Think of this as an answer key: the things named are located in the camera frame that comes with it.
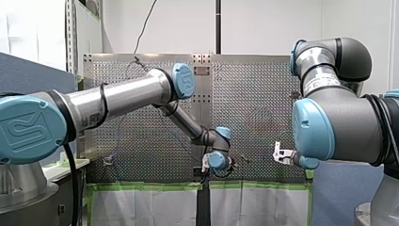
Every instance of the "robotic arm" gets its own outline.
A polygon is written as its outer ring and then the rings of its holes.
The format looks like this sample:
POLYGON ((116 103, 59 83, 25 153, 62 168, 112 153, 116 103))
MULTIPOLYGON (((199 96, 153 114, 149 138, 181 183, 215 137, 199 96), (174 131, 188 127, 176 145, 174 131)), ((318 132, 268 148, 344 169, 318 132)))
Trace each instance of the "robotic arm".
MULTIPOLYGON (((178 100, 190 98, 194 91, 193 72, 189 66, 178 63, 171 73, 153 69, 136 80, 102 84, 66 95, 51 90, 0 98, 0 221, 14 225, 21 220, 20 211, 29 212, 29 208, 55 197, 57 186, 47 184, 39 164, 41 159, 75 140, 79 132, 146 105, 160 108, 194 144, 212 147, 203 157, 205 167, 232 170, 228 157, 231 131, 225 127, 205 129, 179 107, 178 100)), ((74 225, 79 201, 73 171, 72 187, 74 225)), ((29 221, 28 225, 44 224, 29 221)))
POLYGON ((160 107, 195 144, 213 147, 210 167, 229 167, 230 130, 206 130, 181 107, 179 99, 190 98, 195 78, 185 64, 176 64, 172 74, 150 70, 137 80, 61 94, 55 90, 0 99, 3 136, 2 164, 29 164, 52 154, 59 146, 75 140, 84 130, 146 105, 160 107))
POLYGON ((301 40, 295 45, 291 71, 300 79, 304 99, 293 109, 293 156, 305 169, 329 159, 384 164, 371 221, 374 226, 398 225, 399 90, 359 98, 371 69, 369 52, 356 40, 301 40))

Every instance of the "perforated metal panel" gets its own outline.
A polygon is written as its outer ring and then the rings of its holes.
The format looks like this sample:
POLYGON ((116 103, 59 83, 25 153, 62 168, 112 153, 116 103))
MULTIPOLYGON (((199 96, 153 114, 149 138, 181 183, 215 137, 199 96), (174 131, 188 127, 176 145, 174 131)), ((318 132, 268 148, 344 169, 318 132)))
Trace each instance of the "perforated metal panel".
MULTIPOLYGON (((85 89, 144 76, 146 68, 171 70, 174 63, 192 62, 192 56, 136 56, 145 68, 134 63, 132 55, 86 56, 85 89)), ((181 106, 190 112, 190 101, 181 102, 181 106)), ((87 147, 96 153, 96 160, 88 167, 91 182, 192 178, 189 139, 153 106, 108 121, 86 133, 86 138, 87 147), (103 159, 108 156, 114 156, 113 165, 104 166, 103 159)))
MULTIPOLYGON (((276 140, 281 140, 284 149, 294 148, 291 133, 294 100, 290 95, 299 90, 299 82, 289 74, 287 56, 137 57, 149 69, 168 69, 176 62, 199 67, 197 71, 211 69, 210 74, 197 75, 196 96, 182 106, 205 126, 231 128, 231 156, 239 169, 229 179, 305 181, 302 169, 283 166, 272 159, 276 140)), ((132 55, 86 56, 86 88, 143 76, 145 70, 132 63, 134 60, 132 55)), ((115 119, 87 133, 87 152, 97 156, 88 168, 88 179, 91 182, 191 181, 192 167, 198 162, 189 152, 198 152, 200 148, 192 149, 188 138, 169 119, 163 119, 164 122, 162 119, 159 110, 148 106, 127 115, 123 121, 115 119), (105 167, 103 159, 110 155, 115 156, 113 165, 105 167)))
POLYGON ((291 113, 299 81, 287 56, 212 56, 212 124, 232 130, 230 179, 297 182, 304 170, 273 160, 274 144, 294 149, 291 113))

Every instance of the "black cable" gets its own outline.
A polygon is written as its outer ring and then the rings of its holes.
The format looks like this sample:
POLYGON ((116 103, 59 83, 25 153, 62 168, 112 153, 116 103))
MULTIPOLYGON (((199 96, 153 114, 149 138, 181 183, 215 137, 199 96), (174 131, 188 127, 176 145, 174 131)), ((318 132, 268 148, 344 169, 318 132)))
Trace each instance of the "black cable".
POLYGON ((102 101, 102 104, 103 104, 103 107, 104 107, 103 117, 101 118, 100 121, 97 122, 97 124, 87 128, 87 130, 99 127, 100 125, 102 125, 105 122, 106 118, 108 117, 108 113, 109 113, 108 101, 106 100, 105 93, 104 93, 104 86, 106 86, 106 85, 108 85, 108 84, 107 83, 102 83, 100 85, 101 101, 102 101))
POLYGON ((382 137, 383 137, 383 150, 380 152, 377 160, 372 163, 372 166, 379 166, 384 163, 384 161, 388 158, 390 154, 390 150, 393 149, 396 164, 399 166, 399 151, 396 144, 395 137, 393 135, 393 131, 391 128, 390 118, 388 116, 388 112, 382 103, 382 100, 379 99, 375 95, 364 95, 370 105, 372 106, 375 115, 378 118, 378 122, 381 126, 382 137))
POLYGON ((77 225, 77 221, 79 219, 79 185, 77 181, 77 169, 75 166, 75 161, 73 158, 73 152, 71 150, 70 144, 64 144, 64 150, 67 154, 68 161, 70 162, 70 169, 71 169, 71 177, 72 177, 72 226, 77 225))
POLYGON ((146 18, 146 20, 145 20, 145 22, 144 22, 143 29, 141 30, 141 33, 140 33, 140 35, 138 36, 137 44, 136 44, 136 48, 135 48, 135 53, 137 52, 138 45, 140 44, 141 37, 143 36, 144 31, 146 30, 147 21, 150 19, 150 16, 151 16, 153 7, 155 7, 155 3, 156 3, 157 1, 158 1, 158 0, 154 0, 154 1, 153 1, 152 6, 151 6, 151 8, 150 8, 150 12, 149 12, 149 14, 147 15, 147 18, 146 18))
POLYGON ((0 98, 3 97, 8 97, 8 96, 22 96, 23 94, 18 93, 18 92, 1 92, 0 93, 0 98))

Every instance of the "robot logo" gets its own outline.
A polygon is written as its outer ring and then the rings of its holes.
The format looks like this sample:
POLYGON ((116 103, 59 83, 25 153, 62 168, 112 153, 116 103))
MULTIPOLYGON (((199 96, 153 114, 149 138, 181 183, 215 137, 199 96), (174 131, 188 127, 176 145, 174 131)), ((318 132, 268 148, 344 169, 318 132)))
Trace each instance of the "robot logo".
POLYGON ((29 150, 52 140, 48 126, 40 111, 28 113, 0 121, 4 139, 15 152, 29 150))
POLYGON ((192 89, 194 87, 194 79, 191 73, 183 74, 184 89, 192 89))

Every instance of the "black pole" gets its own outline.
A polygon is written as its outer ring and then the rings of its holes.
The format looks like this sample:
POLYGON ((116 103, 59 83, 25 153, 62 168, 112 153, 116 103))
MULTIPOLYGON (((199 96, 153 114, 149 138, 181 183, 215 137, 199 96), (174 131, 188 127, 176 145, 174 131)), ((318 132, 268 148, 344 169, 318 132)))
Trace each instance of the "black pole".
MULTIPOLYGON (((222 52, 222 1, 216 0, 216 54, 222 52)), ((209 180, 206 179, 202 189, 197 192, 197 226, 211 226, 211 190, 209 180)))
POLYGON ((216 53, 222 52, 222 0, 216 0, 216 53))

